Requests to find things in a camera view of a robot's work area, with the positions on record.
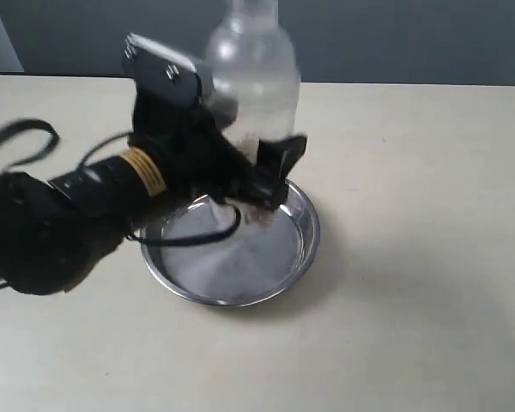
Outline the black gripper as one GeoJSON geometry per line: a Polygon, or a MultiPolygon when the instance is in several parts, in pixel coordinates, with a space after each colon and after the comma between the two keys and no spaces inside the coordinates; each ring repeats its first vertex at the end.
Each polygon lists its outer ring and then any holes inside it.
{"type": "Polygon", "coordinates": [[[153,157],[168,190],[207,194],[276,210],[288,196],[287,177],[306,152],[307,136],[260,140],[253,166],[223,135],[238,105],[221,98],[211,106],[197,100],[177,106],[151,92],[138,92],[130,143],[153,157]]]}

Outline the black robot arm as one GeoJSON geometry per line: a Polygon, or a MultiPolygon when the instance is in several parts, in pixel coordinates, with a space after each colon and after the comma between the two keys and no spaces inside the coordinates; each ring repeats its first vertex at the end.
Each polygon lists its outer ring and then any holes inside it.
{"type": "Polygon", "coordinates": [[[260,141],[250,162],[224,136],[235,103],[188,106],[138,89],[128,148],[43,182],[16,162],[0,172],[0,290],[46,296],[78,286],[136,231],[207,195],[242,218],[287,199],[287,176],[306,151],[303,134],[260,141]]]}

